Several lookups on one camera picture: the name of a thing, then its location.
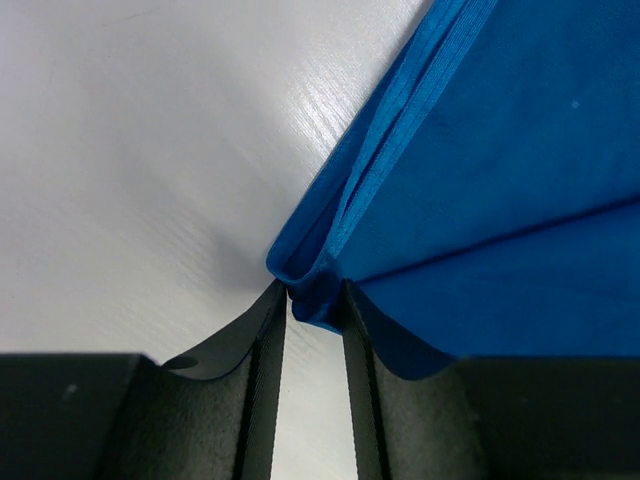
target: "blue fabric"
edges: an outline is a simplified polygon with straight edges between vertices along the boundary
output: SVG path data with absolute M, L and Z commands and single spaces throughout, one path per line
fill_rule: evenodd
M 436 0 L 267 258 L 452 357 L 640 354 L 640 4 Z

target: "blue cloth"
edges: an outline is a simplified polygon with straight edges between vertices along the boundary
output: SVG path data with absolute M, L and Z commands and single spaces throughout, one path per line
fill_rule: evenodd
M 436 0 L 269 253 L 296 318 L 350 278 L 452 357 L 640 354 L 638 25 Z

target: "white table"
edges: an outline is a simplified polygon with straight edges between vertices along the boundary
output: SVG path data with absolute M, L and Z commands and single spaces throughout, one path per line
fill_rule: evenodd
M 0 351 L 234 319 L 420 0 L 0 3 Z M 338 336 L 289 322 L 273 478 L 353 479 Z

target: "scratch on table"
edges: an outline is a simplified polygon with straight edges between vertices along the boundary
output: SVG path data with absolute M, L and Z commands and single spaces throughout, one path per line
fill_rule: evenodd
M 134 18 L 142 17 L 145 15 L 151 15 L 152 13 L 156 13 L 160 10 L 161 7 L 153 7 L 145 10 L 143 12 L 134 13 L 133 15 L 127 15 L 126 17 L 121 17 L 116 20 L 112 20 L 111 22 L 106 22 L 100 24 L 100 27 L 112 27 L 113 25 L 117 25 L 119 23 L 128 22 L 129 20 L 133 20 Z

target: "folded blue cloth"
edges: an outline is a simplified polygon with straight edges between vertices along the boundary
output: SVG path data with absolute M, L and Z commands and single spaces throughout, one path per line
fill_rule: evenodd
M 640 3 L 435 0 L 267 258 L 451 355 L 640 354 Z

